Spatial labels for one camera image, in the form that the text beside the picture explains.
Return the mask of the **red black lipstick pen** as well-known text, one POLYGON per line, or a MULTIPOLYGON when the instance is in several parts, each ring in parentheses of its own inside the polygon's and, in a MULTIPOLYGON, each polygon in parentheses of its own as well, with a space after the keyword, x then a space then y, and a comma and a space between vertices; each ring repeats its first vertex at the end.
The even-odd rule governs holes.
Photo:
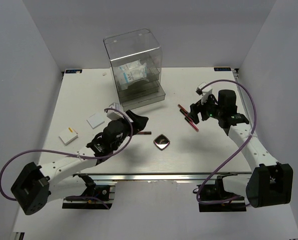
POLYGON ((188 116, 189 112, 182 105, 178 104, 177 106, 179 107, 179 111, 184 116, 186 122, 198 133, 199 129, 197 128, 193 120, 188 116))

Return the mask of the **cotton pad packet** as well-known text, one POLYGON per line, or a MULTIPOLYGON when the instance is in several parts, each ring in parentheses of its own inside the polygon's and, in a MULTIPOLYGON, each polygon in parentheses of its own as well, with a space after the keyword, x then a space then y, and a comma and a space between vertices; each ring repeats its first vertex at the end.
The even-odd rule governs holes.
POLYGON ((117 74, 118 82, 122 87, 126 87, 132 84, 133 82, 142 80, 146 77, 147 75, 144 76, 140 74, 138 70, 121 71, 120 73, 117 74))
POLYGON ((139 71, 140 74, 147 75, 147 63, 141 63, 140 60, 129 62, 118 67, 121 71, 139 71))

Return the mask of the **clear acrylic drawer organizer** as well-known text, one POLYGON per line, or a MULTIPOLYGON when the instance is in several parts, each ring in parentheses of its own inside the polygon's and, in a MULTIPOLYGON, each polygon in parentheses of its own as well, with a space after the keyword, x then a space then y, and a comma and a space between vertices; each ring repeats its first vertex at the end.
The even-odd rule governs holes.
POLYGON ((165 100, 162 48, 150 29, 108 36, 103 43, 124 111, 165 100))

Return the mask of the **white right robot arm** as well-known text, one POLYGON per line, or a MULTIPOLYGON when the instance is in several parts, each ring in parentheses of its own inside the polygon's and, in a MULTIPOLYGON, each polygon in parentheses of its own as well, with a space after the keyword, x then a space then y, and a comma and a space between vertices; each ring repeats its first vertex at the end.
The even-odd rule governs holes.
POLYGON ((237 111, 236 93, 233 90, 220 90, 215 97, 212 90, 197 90, 201 100, 190 106, 188 117, 195 123, 216 119, 226 135, 238 146, 229 157, 233 159, 242 153, 250 170, 250 177, 236 173, 217 176, 211 197, 202 193, 206 181, 196 193, 201 205, 217 205, 239 197, 245 198, 254 208, 290 203, 293 169, 287 163, 280 163, 253 136, 253 129, 247 117, 237 111))

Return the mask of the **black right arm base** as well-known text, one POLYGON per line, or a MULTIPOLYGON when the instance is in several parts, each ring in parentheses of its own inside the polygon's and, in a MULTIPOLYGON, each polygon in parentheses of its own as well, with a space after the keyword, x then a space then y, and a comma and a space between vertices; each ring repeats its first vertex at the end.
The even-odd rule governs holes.
MULTIPOLYGON (((206 184, 200 192, 199 199, 205 202, 221 201, 235 197, 231 192, 226 192, 223 187, 223 179, 225 177, 237 176, 234 173, 221 174, 216 177, 213 184, 206 184)), ((245 212, 246 204, 244 197, 239 197, 235 201, 230 200, 221 204, 199 204, 200 213, 224 213, 224 212, 245 212)))

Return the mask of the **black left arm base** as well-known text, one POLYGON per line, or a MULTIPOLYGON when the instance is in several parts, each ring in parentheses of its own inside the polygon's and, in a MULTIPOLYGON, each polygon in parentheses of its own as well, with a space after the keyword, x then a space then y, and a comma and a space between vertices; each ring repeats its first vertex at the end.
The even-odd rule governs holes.
POLYGON ((62 209, 76 210, 109 210, 115 197, 115 186, 112 183, 96 183, 85 173, 74 174, 77 180, 82 180, 84 191, 64 198, 62 209))

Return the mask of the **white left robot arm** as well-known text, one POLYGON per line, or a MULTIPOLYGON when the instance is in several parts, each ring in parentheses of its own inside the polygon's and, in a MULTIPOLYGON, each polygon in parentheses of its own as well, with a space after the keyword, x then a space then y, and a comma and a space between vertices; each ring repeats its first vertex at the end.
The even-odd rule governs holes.
POLYGON ((24 166, 11 192, 25 215, 33 215, 57 199, 90 199, 96 185, 81 171, 119 154, 127 146, 124 140, 142 131, 149 120, 131 110, 123 112, 109 107, 104 111, 116 113, 118 118, 111 120, 85 147, 76 153, 47 150, 64 158, 43 165, 30 162, 24 166))

